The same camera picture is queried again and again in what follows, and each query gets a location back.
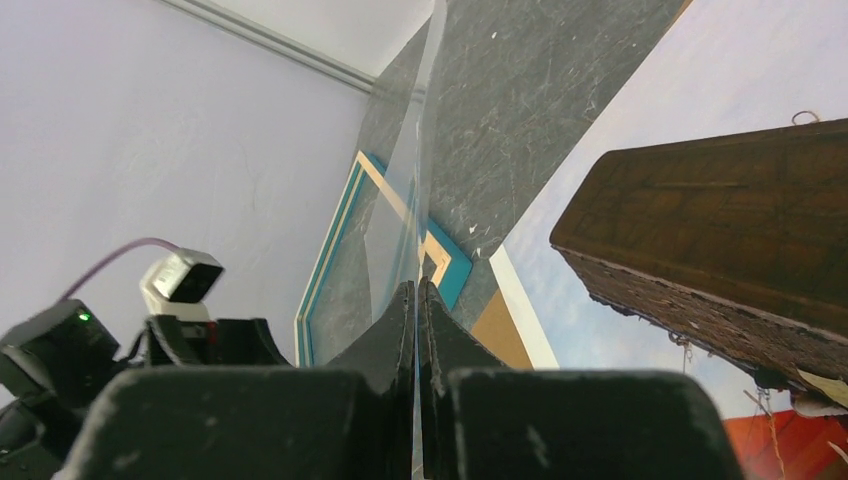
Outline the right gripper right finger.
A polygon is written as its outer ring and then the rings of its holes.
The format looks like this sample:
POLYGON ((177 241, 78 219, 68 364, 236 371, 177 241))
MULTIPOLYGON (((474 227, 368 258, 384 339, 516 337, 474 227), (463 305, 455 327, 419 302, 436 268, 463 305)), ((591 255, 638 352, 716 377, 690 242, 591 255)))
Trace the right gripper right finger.
POLYGON ((428 479, 739 479, 718 412, 691 378, 657 370, 520 370, 418 290, 428 479))

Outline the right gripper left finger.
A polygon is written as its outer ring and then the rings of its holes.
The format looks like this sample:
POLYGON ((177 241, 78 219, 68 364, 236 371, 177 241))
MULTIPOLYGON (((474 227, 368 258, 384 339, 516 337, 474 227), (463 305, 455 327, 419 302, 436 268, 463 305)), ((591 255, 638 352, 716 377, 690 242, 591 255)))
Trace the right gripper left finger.
POLYGON ((155 367, 93 404, 64 479, 408 479, 415 285, 326 365, 155 367))

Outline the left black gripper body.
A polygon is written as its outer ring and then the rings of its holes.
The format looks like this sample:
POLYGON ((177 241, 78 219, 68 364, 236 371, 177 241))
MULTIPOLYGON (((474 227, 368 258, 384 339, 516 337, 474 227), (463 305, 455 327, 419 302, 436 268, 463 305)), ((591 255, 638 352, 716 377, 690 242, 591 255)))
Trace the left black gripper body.
POLYGON ((263 318, 184 321, 152 316, 143 341, 147 366, 283 366, 285 359, 263 318))

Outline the wooden picture frame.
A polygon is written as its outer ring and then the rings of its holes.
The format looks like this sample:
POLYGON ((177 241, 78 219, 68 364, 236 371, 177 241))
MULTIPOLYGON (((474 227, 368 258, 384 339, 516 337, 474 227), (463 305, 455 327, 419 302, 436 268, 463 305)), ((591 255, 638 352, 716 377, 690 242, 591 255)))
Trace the wooden picture frame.
MULTIPOLYGON (((375 211, 378 213, 378 225, 386 226, 398 236, 396 265, 400 267, 409 261, 407 247, 417 238, 411 230, 411 200, 397 193, 386 179, 386 166, 375 155, 358 151, 293 320, 296 364, 300 367, 315 363, 311 332, 314 311, 343 235, 353 218, 360 192, 367 184, 373 185, 377 191, 375 211)), ((426 234, 418 247, 418 262, 426 260, 435 266, 430 281, 437 287, 445 306, 453 309, 472 271, 472 261, 432 219, 427 221, 426 234)))

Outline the hot air balloon photo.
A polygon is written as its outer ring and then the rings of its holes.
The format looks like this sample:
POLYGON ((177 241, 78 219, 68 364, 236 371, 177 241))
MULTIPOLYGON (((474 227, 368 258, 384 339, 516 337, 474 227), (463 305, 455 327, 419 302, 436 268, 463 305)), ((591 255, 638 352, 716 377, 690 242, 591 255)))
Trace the hot air balloon photo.
POLYGON ((750 479, 847 475, 847 5, 688 1, 493 260, 511 365, 676 371, 750 479))

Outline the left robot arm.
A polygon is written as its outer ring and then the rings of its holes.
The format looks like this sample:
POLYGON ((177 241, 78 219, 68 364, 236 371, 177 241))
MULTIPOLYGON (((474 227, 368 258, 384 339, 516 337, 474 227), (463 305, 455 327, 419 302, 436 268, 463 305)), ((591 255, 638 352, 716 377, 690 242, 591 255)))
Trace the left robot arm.
POLYGON ((158 366, 287 365, 266 320, 151 315, 130 352, 80 300, 64 299, 1 338, 1 476, 50 479, 95 398, 118 374, 158 366))

